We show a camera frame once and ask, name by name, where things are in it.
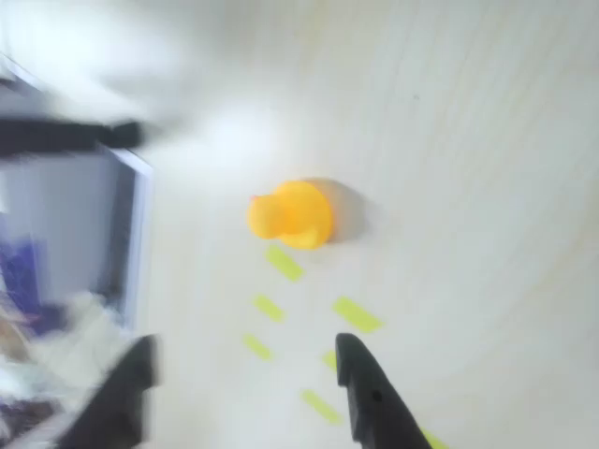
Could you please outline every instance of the lane marking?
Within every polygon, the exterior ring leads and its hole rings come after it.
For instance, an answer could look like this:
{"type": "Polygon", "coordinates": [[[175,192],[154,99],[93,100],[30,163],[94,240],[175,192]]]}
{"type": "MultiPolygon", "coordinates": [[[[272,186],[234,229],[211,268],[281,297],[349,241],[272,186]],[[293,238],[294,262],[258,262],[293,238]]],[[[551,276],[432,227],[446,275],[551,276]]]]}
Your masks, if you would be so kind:
{"type": "Polygon", "coordinates": [[[352,326],[368,333],[378,329],[383,323],[371,315],[349,297],[340,297],[333,305],[333,310],[339,313],[352,326]]]}
{"type": "Polygon", "coordinates": [[[337,354],[335,351],[328,351],[322,356],[323,362],[333,371],[337,372],[337,354]]]}
{"type": "Polygon", "coordinates": [[[263,360],[272,360],[272,352],[264,345],[259,339],[252,334],[245,334],[243,336],[243,342],[245,345],[258,357],[263,360]]]}
{"type": "Polygon", "coordinates": [[[266,251],[266,258],[275,268],[281,271],[289,280],[295,282],[303,276],[303,268],[276,245],[271,245],[266,251]]]}
{"type": "Polygon", "coordinates": [[[427,437],[427,440],[429,441],[429,444],[431,445],[432,449],[448,449],[447,446],[445,446],[441,442],[441,440],[439,440],[435,436],[431,435],[425,429],[422,428],[421,430],[422,430],[422,433],[424,433],[424,436],[427,437]]]}
{"type": "Polygon", "coordinates": [[[285,320],[285,312],[279,308],[266,295],[258,295],[254,299],[254,305],[259,311],[267,315],[272,321],[282,323],[285,320]]]}
{"type": "Polygon", "coordinates": [[[342,418],[337,411],[328,405],[314,391],[303,390],[301,392],[301,397],[306,401],[306,403],[308,403],[308,405],[315,409],[318,414],[329,421],[329,423],[340,424],[342,422],[342,418]]]}

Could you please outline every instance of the black plastic part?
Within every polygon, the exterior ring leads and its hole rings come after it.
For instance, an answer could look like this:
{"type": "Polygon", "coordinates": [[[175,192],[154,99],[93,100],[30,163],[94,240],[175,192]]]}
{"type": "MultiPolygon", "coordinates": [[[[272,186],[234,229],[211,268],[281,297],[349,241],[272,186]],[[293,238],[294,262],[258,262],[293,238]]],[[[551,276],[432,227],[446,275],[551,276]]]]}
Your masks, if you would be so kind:
{"type": "Polygon", "coordinates": [[[355,335],[339,334],[337,380],[347,388],[352,436],[365,449],[431,449],[380,365],[355,335]]]}
{"type": "Polygon", "coordinates": [[[0,120],[0,157],[20,154],[95,152],[98,143],[109,148],[133,149],[143,143],[136,122],[116,126],[43,120],[0,120]]]}
{"type": "Polygon", "coordinates": [[[143,441],[143,394],[155,385],[154,337],[127,352],[58,449],[125,449],[143,441]]]}

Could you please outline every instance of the yellow rubber duck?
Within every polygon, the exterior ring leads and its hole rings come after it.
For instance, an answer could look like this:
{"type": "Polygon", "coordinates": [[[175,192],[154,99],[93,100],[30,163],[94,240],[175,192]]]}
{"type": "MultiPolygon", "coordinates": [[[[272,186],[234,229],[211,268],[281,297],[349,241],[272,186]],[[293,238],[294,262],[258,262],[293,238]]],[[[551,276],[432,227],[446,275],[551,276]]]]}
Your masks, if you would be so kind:
{"type": "Polygon", "coordinates": [[[254,196],[248,225],[262,239],[280,239],[302,250],[324,245],[333,232],[333,212],[309,181],[288,181],[271,195],[254,196]]]}

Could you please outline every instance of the white floor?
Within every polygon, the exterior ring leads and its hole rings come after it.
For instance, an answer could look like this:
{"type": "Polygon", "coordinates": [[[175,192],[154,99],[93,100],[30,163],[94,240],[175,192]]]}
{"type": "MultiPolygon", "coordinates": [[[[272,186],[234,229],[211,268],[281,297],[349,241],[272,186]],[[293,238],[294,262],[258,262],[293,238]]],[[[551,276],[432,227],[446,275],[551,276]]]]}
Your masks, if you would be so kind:
{"type": "Polygon", "coordinates": [[[162,336],[164,381],[149,447],[351,447],[322,361],[356,331],[340,296],[384,323],[360,336],[448,446],[593,446],[595,0],[60,4],[23,7],[38,26],[15,57],[70,95],[64,114],[163,125],[142,152],[156,186],[140,330],[162,336]],[[291,282],[245,209],[299,178],[342,185],[346,232],[288,251],[291,282]]]}

